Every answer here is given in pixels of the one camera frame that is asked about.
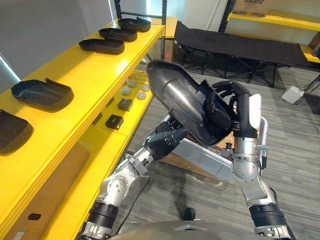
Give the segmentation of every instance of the yellow shelf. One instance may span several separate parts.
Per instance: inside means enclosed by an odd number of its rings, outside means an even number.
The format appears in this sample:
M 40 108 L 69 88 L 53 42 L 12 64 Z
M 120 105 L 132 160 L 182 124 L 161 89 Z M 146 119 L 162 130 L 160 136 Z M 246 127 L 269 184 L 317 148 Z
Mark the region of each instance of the yellow shelf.
M 132 90 L 139 90 L 141 83 L 138 85 Z M 75 238 L 99 192 L 100 184 L 113 171 L 153 95 L 149 91 L 146 99 L 139 100 L 132 91 L 128 96 L 134 99 L 129 112 L 118 110 L 117 104 L 121 97 L 119 91 L 112 104 L 102 110 L 103 117 L 98 124 L 91 125 L 80 138 L 81 144 L 90 152 L 90 158 L 59 206 L 42 239 L 59 239 L 61 236 L 63 239 Z M 111 114 L 123 116 L 124 121 L 118 131 L 106 129 L 104 125 L 107 121 L 105 116 Z
M 131 132 L 134 131 L 134 129 L 132 129 L 132 125 L 135 124 L 134 121 L 136 121 L 135 116 L 137 115 L 137 112 L 139 112 L 141 110 L 144 111 L 145 108 L 148 106 L 148 105 L 146 105 L 146 102 L 149 103 L 152 96 L 153 96 L 152 92 L 148 91 L 148 92 L 145 92 L 146 99 L 139 100 L 137 97 L 137 93 L 142 92 L 141 85 L 142 84 L 140 82 L 138 82 L 137 86 L 135 88 L 131 88 L 132 92 L 130 95 L 122 95 L 121 92 L 117 92 L 114 95 L 114 101 L 109 106 L 105 107 L 101 111 L 102 117 L 96 123 L 96 126 L 100 127 L 100 128 L 108 129 L 109 131 L 113 131 L 113 132 L 123 134 L 126 136 L 130 135 Z M 133 105 L 132 105 L 130 111 L 124 111 L 124 110 L 118 109 L 118 103 L 121 101 L 122 98 L 133 100 Z M 106 121 L 111 116 L 111 114 L 123 117 L 123 123 L 122 123 L 119 130 L 115 130 L 115 129 L 106 127 Z
M 160 25 L 161 19 L 159 18 L 149 18 L 152 24 Z M 176 26 L 178 17 L 177 16 L 167 16 L 165 20 L 165 38 L 173 39 L 175 37 Z
M 231 12 L 227 20 L 229 21 L 230 19 L 245 19 L 262 23 L 278 24 L 294 28 L 320 31 L 319 17 L 312 17 L 276 10 L 269 10 L 268 14 L 265 15 L 265 17 L 250 16 Z
M 320 59 L 316 56 L 312 56 L 311 53 L 313 52 L 313 50 L 311 49 L 311 47 L 309 47 L 308 45 L 300 44 L 300 48 L 308 61 L 320 64 Z
M 50 78 L 72 88 L 73 101 L 56 113 L 26 106 L 10 90 L 0 95 L 0 109 L 34 128 L 20 149 L 0 156 L 0 239 L 163 31 L 164 26 L 152 25 L 148 32 L 139 32 L 119 55 L 85 51 L 77 44 L 27 76 L 26 80 Z M 101 37 L 95 32 L 89 38 Z

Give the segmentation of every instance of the cardboard box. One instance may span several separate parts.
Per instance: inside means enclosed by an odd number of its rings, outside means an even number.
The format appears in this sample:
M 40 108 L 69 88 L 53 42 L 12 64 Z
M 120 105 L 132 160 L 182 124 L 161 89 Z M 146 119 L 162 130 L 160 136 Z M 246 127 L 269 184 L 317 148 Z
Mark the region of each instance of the cardboard box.
M 320 31 L 316 33 L 314 38 L 309 43 L 309 47 L 314 50 L 320 44 Z
M 232 12 L 264 17 L 271 3 L 272 0 L 236 0 Z
M 89 155 L 89 152 L 77 142 L 43 184 L 4 239 L 39 240 Z
M 160 59 L 161 40 L 158 39 L 148 52 L 151 58 Z M 164 42 L 164 61 L 172 63 L 174 61 L 174 41 L 166 39 Z

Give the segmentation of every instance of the small round part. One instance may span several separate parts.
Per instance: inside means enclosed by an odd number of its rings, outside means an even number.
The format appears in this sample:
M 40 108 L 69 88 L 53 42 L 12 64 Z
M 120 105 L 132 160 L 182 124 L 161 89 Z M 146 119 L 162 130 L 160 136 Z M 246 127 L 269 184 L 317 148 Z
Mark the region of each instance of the small round part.
M 138 97 L 138 99 L 143 100 L 143 99 L 146 99 L 147 95 L 143 91 L 140 91 L 136 96 Z
M 124 88 L 121 89 L 122 95 L 130 95 L 131 89 L 130 87 L 125 86 Z
M 128 80 L 127 83 L 130 88 L 135 88 L 137 86 L 136 81 Z
M 141 90 L 144 92 L 148 92 L 150 90 L 149 84 L 142 84 Z

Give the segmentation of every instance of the black cable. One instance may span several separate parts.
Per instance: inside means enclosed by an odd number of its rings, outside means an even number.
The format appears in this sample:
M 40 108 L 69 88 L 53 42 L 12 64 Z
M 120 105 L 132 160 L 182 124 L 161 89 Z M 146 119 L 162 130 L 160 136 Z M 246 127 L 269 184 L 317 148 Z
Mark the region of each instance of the black cable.
M 258 167 L 259 167 L 259 175 L 261 176 L 261 173 L 262 173 L 261 162 L 260 162 L 260 160 L 258 160 L 257 162 L 258 162 Z
M 272 187 L 270 187 L 270 190 L 273 192 L 274 200 L 278 203 L 276 191 Z
M 316 88 L 318 88 L 320 86 L 320 83 L 312 90 L 305 92 L 305 94 L 311 94 Z
M 308 83 L 307 85 L 305 85 L 302 90 L 304 90 L 305 88 L 309 87 L 312 84 L 312 82 Z
M 121 222 L 120 226 L 118 227 L 115 235 L 117 235 L 117 234 L 119 233 L 121 227 L 123 226 L 123 224 L 125 223 L 125 221 L 128 219 L 128 217 L 129 217 L 129 215 L 130 215 L 130 213 L 131 213 L 131 210 L 134 208 L 134 205 L 135 205 L 136 201 L 138 200 L 140 194 L 143 192 L 143 190 L 146 188 L 146 186 L 147 186 L 148 183 L 150 182 L 151 177 L 149 176 L 148 178 L 149 178 L 148 181 L 146 181 L 145 185 L 143 186 L 143 188 L 141 188 L 140 192 L 138 193 L 138 195 L 137 195 L 136 198 L 134 199 L 134 201 L 133 201 L 133 203 L 132 203 L 132 205 L 131 205 L 128 213 L 126 214 L 125 218 L 123 219 L 123 221 Z

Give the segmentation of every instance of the white wall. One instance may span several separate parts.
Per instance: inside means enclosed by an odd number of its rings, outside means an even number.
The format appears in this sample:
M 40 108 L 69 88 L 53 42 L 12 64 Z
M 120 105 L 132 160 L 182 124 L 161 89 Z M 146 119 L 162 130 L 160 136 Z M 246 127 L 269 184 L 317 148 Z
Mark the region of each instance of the white wall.
M 145 0 L 146 11 L 151 15 L 162 14 L 162 0 Z M 184 18 L 185 0 L 167 0 L 166 15 L 178 17 L 179 21 Z
M 208 28 L 210 31 L 218 31 L 227 2 L 227 0 L 185 0 L 182 22 L 188 28 L 205 30 L 218 3 Z
M 0 52 L 24 78 L 111 20 L 108 0 L 1 0 Z

